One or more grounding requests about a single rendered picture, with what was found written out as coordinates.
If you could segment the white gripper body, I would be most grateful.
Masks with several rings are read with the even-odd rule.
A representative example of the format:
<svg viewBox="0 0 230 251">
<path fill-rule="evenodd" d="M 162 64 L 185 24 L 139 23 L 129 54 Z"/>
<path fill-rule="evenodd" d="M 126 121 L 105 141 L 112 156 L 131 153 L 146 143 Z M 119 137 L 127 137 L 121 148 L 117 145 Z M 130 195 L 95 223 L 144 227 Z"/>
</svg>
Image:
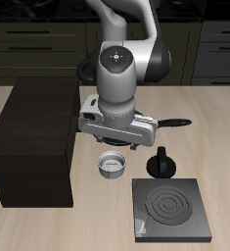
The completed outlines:
<svg viewBox="0 0 230 251">
<path fill-rule="evenodd" d="M 135 113 L 132 123 L 124 128 L 111 128 L 104 125 L 101 114 L 81 113 L 78 118 L 78 128 L 85 133 L 93 134 L 98 140 L 119 141 L 136 145 L 152 146 L 156 138 L 158 122 L 151 117 Z"/>
</svg>

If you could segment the grey fluted ramekin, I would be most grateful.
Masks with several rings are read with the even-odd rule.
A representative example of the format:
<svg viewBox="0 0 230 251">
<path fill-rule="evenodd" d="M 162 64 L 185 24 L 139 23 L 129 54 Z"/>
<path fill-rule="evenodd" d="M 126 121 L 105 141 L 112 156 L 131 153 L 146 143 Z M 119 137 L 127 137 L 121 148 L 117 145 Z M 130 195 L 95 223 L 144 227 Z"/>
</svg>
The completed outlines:
<svg viewBox="0 0 230 251">
<path fill-rule="evenodd" d="M 104 178 L 115 179 L 123 175 L 126 159 L 117 151 L 107 151 L 98 157 L 97 164 Z"/>
</svg>

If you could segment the black frying pan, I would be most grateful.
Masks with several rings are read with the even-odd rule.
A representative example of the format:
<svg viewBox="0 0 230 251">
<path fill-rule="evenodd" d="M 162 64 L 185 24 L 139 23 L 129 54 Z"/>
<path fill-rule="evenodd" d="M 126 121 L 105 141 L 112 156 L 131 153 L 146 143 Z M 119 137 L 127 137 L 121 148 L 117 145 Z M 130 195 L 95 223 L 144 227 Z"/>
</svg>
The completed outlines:
<svg viewBox="0 0 230 251">
<path fill-rule="evenodd" d="M 192 122 L 188 119 L 168 119 L 156 121 L 152 117 L 143 116 L 138 111 L 134 114 L 134 120 L 129 127 L 124 129 L 109 129 L 108 135 L 103 136 L 103 142 L 124 146 L 136 143 L 143 146 L 153 146 L 156 138 L 156 131 L 160 127 L 188 126 Z"/>
</svg>

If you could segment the round black stove knob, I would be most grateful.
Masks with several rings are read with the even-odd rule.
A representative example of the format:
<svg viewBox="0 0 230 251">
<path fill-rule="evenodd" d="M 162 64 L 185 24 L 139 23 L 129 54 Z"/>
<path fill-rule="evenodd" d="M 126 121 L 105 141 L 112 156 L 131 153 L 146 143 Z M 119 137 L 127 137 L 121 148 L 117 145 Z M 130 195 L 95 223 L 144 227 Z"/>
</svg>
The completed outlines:
<svg viewBox="0 0 230 251">
<path fill-rule="evenodd" d="M 165 148 L 160 146 L 157 154 L 148 160 L 146 169 L 154 178 L 171 178 L 175 175 L 176 164 L 166 155 Z"/>
</svg>

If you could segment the dark wooden cabinet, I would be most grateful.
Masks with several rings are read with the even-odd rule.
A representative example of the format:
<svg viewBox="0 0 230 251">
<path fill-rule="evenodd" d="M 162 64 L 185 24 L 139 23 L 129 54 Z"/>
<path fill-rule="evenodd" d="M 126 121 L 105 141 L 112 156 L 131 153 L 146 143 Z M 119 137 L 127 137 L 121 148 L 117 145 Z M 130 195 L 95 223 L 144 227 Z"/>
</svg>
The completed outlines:
<svg viewBox="0 0 230 251">
<path fill-rule="evenodd" d="M 0 114 L 0 202 L 4 208 L 70 208 L 78 132 L 74 77 L 20 77 Z"/>
</svg>

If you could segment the dark grey stove plate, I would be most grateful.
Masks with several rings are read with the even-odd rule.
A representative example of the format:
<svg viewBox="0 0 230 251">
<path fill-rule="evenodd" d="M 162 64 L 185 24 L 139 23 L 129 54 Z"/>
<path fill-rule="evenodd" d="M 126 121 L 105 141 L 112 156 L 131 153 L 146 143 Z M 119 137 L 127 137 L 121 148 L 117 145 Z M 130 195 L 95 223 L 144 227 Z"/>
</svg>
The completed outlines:
<svg viewBox="0 0 230 251">
<path fill-rule="evenodd" d="M 211 242 L 195 178 L 132 179 L 136 242 Z"/>
</svg>

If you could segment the dark kitchen cupboards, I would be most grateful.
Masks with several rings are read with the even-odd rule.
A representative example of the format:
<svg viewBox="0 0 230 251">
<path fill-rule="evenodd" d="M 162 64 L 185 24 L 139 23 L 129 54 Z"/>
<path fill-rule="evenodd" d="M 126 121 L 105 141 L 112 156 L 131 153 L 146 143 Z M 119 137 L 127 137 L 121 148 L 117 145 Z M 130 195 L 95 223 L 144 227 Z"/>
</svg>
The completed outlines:
<svg viewBox="0 0 230 251">
<path fill-rule="evenodd" d="M 0 85 L 21 76 L 76 76 L 105 40 L 99 0 L 0 0 Z M 230 22 L 203 23 L 200 0 L 155 0 L 171 68 L 160 85 L 230 77 Z"/>
</svg>

